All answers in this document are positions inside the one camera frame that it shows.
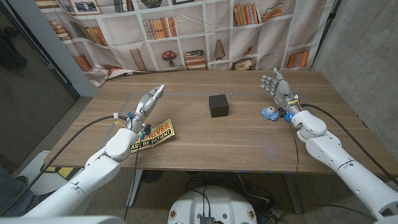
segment black cube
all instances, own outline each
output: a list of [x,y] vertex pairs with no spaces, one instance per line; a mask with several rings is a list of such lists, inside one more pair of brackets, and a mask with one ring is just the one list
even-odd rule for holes
[[229,105],[226,96],[224,94],[209,96],[209,108],[212,118],[228,116]]

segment robotic arm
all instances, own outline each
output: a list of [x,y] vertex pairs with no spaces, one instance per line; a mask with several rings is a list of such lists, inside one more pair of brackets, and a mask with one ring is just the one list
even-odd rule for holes
[[127,127],[119,129],[104,148],[92,155],[81,173],[26,213],[24,217],[70,215],[87,196],[112,180],[120,170],[119,162],[130,155],[129,146],[136,142],[139,132],[145,132],[143,122],[163,92],[164,85],[161,85],[145,94],[127,120]]
[[274,68],[276,79],[262,77],[261,88],[267,90],[274,101],[291,117],[297,137],[305,143],[308,153],[330,167],[351,191],[365,204],[378,220],[398,215],[398,193],[350,156],[340,140],[326,129],[326,124],[299,106],[298,96],[293,96],[289,84]]

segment flower pot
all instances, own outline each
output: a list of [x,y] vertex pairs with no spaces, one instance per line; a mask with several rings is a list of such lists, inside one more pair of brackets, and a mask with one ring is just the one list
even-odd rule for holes
[[175,67],[173,60],[169,60],[169,66],[170,67]]

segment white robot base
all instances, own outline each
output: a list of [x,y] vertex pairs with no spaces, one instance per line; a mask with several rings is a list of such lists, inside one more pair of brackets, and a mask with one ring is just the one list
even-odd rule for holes
[[[189,223],[237,223],[256,224],[256,215],[252,205],[240,194],[220,186],[202,186],[189,191],[174,202],[170,209],[168,224]],[[205,198],[203,216],[203,191],[210,203],[210,210]]]

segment bookshelf backdrop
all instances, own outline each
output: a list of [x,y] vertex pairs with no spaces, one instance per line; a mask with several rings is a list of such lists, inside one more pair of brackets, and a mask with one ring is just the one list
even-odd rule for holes
[[[97,86],[109,66],[228,70],[250,58],[252,70],[308,70],[333,5],[333,0],[162,0],[158,7],[145,0],[35,2]],[[174,67],[162,58],[168,50],[177,53]]]

